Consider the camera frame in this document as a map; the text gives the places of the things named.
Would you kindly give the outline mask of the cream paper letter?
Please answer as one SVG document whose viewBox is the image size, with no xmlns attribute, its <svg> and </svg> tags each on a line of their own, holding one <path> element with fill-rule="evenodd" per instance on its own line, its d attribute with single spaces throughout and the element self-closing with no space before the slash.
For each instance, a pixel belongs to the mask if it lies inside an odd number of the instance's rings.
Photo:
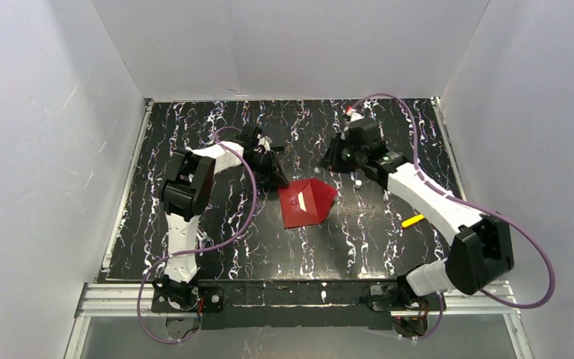
<svg viewBox="0 0 574 359">
<path fill-rule="evenodd" d="M 306 202 L 305 202 L 305 198 L 304 198 L 303 192 L 300 192 L 300 193 L 297 195 L 297 201 L 298 201 L 298 205 L 299 205 L 299 207 L 300 207 L 300 210 L 303 211 L 303 212 L 306 212 L 306 211 L 307 211 L 307 209 L 306 209 Z"/>
</svg>

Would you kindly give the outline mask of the red envelope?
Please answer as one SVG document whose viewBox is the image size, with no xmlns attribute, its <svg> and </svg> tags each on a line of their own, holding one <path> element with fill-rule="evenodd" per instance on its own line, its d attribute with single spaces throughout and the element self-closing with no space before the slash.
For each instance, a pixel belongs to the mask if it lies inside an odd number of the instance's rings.
<svg viewBox="0 0 574 359">
<path fill-rule="evenodd" d="M 300 210 L 297 195 L 303 192 L 306 212 Z M 289 187 L 278 189 L 283 225 L 286 229 L 305 227 L 324 222 L 336 199 L 335 187 L 319 179 L 300 179 L 291 182 Z"/>
</svg>

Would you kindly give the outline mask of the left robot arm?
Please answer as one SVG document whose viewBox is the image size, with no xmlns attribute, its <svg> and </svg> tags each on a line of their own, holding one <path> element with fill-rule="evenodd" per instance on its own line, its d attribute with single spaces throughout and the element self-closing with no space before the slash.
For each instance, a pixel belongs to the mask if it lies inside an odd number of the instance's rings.
<svg viewBox="0 0 574 359">
<path fill-rule="evenodd" d="M 167 223 L 167 255 L 164 273 L 152 285 L 161 300 L 181 310 L 192 309 L 200 301 L 199 290 L 192 283 L 198 272 L 196 255 L 203 252 L 197 230 L 215 175 L 242 166 L 253 188 L 285 188 L 290 183 L 278 159 L 285 149 L 278 137 L 257 125 L 235 129 L 226 140 L 220 138 L 221 132 L 216 131 L 215 144 L 209 147 L 175 150 L 160 191 Z"/>
</svg>

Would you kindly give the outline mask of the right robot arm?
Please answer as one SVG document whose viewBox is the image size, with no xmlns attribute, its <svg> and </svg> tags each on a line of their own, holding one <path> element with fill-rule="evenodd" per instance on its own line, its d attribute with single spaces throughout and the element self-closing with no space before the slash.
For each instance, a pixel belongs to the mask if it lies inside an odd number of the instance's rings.
<svg viewBox="0 0 574 359">
<path fill-rule="evenodd" d="M 457 290 L 473 295 L 514 267 L 508 224 L 464 206 L 434 180 L 416 170 L 403 153 L 389 150 L 375 120 L 346 115 L 320 167 L 336 173 L 361 170 L 383 189 L 423 215 L 446 239 L 443 260 L 423 264 L 401 275 L 397 287 L 408 298 Z"/>
</svg>

